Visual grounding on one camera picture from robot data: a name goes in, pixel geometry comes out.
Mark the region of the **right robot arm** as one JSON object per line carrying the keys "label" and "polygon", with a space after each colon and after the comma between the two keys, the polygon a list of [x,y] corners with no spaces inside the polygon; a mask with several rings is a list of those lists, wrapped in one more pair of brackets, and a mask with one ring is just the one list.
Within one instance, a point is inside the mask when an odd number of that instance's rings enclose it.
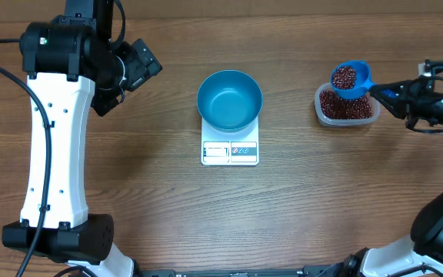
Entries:
{"label": "right robot arm", "polygon": [[[443,133],[443,93],[430,85],[437,76],[373,85],[369,94],[410,130],[422,119],[430,133]],[[381,248],[362,249],[327,267],[323,276],[443,276],[443,193],[416,216],[409,235]]]}

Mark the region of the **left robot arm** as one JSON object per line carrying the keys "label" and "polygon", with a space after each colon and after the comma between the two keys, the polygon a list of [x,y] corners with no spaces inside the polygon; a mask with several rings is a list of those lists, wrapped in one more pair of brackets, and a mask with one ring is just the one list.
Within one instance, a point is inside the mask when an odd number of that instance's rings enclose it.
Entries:
{"label": "left robot arm", "polygon": [[32,95],[28,188],[19,220],[2,243],[26,256],[65,263],[83,276],[138,276],[138,263],[113,242],[110,215],[85,199],[88,115],[105,115],[161,71],[148,46],[112,38],[118,1],[69,1],[51,22],[33,22],[19,40]]}

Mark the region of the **blue plastic measuring scoop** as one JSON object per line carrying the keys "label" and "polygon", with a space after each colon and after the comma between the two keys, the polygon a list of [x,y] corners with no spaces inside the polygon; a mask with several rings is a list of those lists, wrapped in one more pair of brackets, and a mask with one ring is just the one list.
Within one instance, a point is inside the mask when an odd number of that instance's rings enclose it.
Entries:
{"label": "blue plastic measuring scoop", "polygon": [[330,83],[339,97],[352,100],[361,98],[368,92],[398,93],[401,85],[377,85],[371,80],[371,69],[367,62],[351,60],[342,63],[331,73]]}

